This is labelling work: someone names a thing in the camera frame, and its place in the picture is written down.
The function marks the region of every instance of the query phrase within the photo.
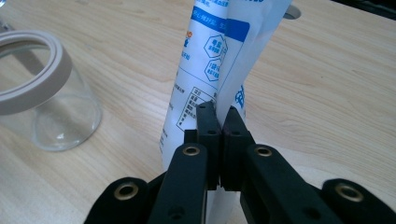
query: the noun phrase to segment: wooden table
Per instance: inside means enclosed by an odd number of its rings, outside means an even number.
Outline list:
[[[396,210],[396,23],[295,0],[246,81],[247,127],[310,184],[360,183]],[[85,143],[47,152],[0,129],[0,223],[82,223],[108,184],[162,172],[159,139],[193,1],[8,1],[58,36],[103,108]],[[229,223],[244,223],[235,202]]]

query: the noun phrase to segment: white tube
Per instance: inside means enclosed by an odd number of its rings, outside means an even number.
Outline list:
[[[196,105],[215,102],[221,126],[230,105],[245,117],[243,82],[290,1],[195,1],[160,141],[164,170],[184,131],[196,128]],[[235,196],[209,191],[206,222],[226,223]]]

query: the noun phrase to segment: screw hole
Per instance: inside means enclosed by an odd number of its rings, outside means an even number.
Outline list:
[[[272,151],[266,147],[256,147],[254,151],[257,153],[257,155],[262,157],[269,157],[272,155]]]
[[[168,216],[172,220],[180,220],[184,216],[184,209],[181,206],[173,206],[172,208],[169,209],[168,211]]]
[[[186,147],[183,149],[183,153],[186,156],[196,156],[200,152],[198,147]]]
[[[343,198],[355,203],[363,201],[363,195],[360,191],[347,184],[340,183],[335,186],[335,191]]]
[[[308,207],[303,209],[304,214],[314,220],[319,220],[321,215],[320,212],[316,208]]]
[[[134,182],[120,184],[114,191],[114,197],[120,201],[132,199],[138,192],[139,187]]]

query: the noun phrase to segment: clear glass container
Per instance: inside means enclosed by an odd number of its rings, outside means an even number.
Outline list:
[[[49,151],[75,147],[98,127],[102,111],[53,35],[0,34],[0,125]]]

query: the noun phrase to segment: white plastic lid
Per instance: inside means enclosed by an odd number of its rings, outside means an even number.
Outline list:
[[[15,88],[0,91],[0,116],[19,113],[43,104],[61,89],[72,70],[71,58],[55,36],[33,30],[0,34],[0,50],[4,46],[19,42],[33,42],[47,46],[49,62],[29,81]]]

